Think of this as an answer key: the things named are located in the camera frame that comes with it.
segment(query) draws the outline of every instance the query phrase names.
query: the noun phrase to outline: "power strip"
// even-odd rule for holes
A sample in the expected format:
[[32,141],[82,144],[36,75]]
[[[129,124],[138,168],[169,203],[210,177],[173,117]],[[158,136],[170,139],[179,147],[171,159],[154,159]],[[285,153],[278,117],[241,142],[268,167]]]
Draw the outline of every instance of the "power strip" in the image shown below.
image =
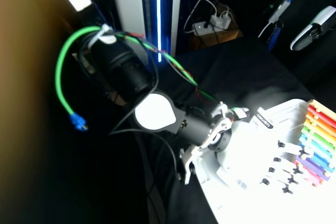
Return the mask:
[[194,26],[193,26],[193,28],[195,29],[194,30],[194,35],[203,36],[203,35],[207,35],[207,34],[213,34],[214,31],[216,33],[219,32],[219,31],[223,31],[222,29],[219,29],[217,27],[213,27],[211,24],[209,24],[207,28],[205,28],[204,25],[205,25],[205,21],[195,23]]

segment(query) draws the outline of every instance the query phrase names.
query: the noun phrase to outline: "blue light strip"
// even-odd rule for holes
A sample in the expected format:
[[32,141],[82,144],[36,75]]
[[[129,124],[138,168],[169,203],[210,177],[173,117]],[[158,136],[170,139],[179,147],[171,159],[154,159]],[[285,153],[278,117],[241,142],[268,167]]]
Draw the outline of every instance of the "blue light strip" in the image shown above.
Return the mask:
[[[157,19],[157,43],[158,50],[161,50],[161,0],[156,0],[156,19]],[[157,54],[158,62],[161,62],[162,56],[161,54]]]

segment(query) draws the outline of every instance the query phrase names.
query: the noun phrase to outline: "zip tie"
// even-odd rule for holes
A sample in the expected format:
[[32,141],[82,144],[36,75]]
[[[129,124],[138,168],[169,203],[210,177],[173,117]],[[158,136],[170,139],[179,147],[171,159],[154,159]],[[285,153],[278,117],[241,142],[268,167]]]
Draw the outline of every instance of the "zip tie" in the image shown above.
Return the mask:
[[98,39],[100,39],[101,36],[103,36],[105,33],[107,33],[110,30],[113,30],[113,29],[109,25],[103,24],[101,26],[101,30],[99,32],[97,32],[97,34],[94,35],[93,38],[89,41],[88,48],[91,49],[93,44],[96,43],[98,41]]

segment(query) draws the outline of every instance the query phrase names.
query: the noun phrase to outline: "colorful xylophone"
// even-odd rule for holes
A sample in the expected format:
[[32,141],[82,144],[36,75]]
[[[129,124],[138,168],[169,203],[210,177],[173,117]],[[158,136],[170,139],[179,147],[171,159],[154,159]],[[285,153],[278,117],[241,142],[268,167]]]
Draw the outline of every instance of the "colorful xylophone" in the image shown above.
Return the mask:
[[336,114],[318,101],[310,101],[301,133],[300,145],[314,150],[314,156],[305,160],[297,156],[296,164],[308,171],[308,181],[322,185],[334,172]]

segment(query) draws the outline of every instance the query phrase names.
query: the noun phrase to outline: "barcode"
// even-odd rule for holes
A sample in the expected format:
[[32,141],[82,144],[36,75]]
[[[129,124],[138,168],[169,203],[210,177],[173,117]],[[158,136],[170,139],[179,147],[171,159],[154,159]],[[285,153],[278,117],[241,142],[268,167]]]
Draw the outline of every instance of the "barcode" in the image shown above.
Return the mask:
[[241,180],[237,180],[236,181],[236,183],[242,188],[242,189],[246,189],[246,187],[247,187],[247,185],[244,183],[244,182],[242,182]]

